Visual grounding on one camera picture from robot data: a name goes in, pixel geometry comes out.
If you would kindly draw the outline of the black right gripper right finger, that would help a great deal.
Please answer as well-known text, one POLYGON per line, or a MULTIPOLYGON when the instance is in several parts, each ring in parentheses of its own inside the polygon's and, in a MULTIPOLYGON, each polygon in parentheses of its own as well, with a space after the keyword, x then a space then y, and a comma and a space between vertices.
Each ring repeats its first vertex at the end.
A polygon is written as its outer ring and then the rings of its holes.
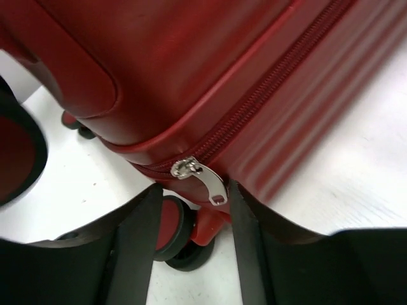
POLYGON ((230 182, 230 213, 244 304, 405 304, 406 230, 322 235, 230 182))

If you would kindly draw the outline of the red hard-shell suitcase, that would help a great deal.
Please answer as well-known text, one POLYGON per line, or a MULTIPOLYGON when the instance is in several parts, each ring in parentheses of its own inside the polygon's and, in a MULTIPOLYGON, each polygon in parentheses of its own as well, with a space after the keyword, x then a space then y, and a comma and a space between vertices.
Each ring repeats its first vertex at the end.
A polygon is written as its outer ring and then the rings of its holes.
POLYGON ((231 183, 270 203, 406 37, 405 1, 2 1, 1 49, 173 192, 157 261, 192 271, 231 183))

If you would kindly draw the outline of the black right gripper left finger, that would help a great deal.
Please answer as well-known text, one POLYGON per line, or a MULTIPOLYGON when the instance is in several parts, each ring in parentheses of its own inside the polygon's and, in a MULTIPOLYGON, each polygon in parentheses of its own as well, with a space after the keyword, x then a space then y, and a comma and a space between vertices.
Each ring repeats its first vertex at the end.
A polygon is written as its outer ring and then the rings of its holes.
POLYGON ((1 240, 1 303, 145 304, 162 199, 154 184, 58 240, 1 240))

